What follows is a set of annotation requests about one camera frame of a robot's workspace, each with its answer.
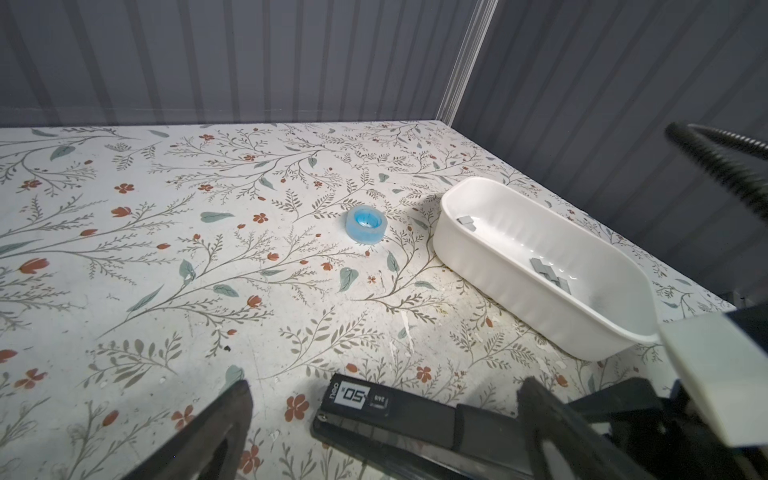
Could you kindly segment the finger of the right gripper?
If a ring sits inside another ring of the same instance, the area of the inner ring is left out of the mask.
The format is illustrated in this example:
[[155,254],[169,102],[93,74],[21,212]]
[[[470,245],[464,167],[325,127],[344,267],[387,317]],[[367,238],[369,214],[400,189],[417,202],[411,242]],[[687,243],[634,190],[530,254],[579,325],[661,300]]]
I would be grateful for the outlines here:
[[608,439],[657,479],[742,479],[733,449],[693,411],[680,382],[662,398],[651,383],[631,378],[568,406],[588,423],[607,423]]

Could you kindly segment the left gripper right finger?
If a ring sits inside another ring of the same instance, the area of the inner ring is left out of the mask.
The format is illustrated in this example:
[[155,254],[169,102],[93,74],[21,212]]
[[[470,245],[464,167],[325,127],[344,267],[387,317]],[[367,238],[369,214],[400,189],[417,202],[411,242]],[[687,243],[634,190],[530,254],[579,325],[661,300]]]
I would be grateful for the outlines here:
[[536,479],[650,479],[533,377],[517,392],[518,419]]

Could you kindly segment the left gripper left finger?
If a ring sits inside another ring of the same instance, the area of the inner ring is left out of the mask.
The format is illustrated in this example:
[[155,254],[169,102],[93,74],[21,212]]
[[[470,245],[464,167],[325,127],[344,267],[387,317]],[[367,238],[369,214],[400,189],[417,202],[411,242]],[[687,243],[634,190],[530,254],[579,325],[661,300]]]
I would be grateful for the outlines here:
[[252,409],[248,382],[235,382],[126,477],[234,479],[245,450]]

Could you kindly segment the black stapler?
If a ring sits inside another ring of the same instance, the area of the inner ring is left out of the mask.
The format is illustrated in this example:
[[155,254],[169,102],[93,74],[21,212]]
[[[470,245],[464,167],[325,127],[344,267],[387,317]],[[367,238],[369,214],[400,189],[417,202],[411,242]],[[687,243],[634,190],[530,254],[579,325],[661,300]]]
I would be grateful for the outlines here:
[[396,479],[530,479],[521,424],[381,384],[334,375],[312,436]]

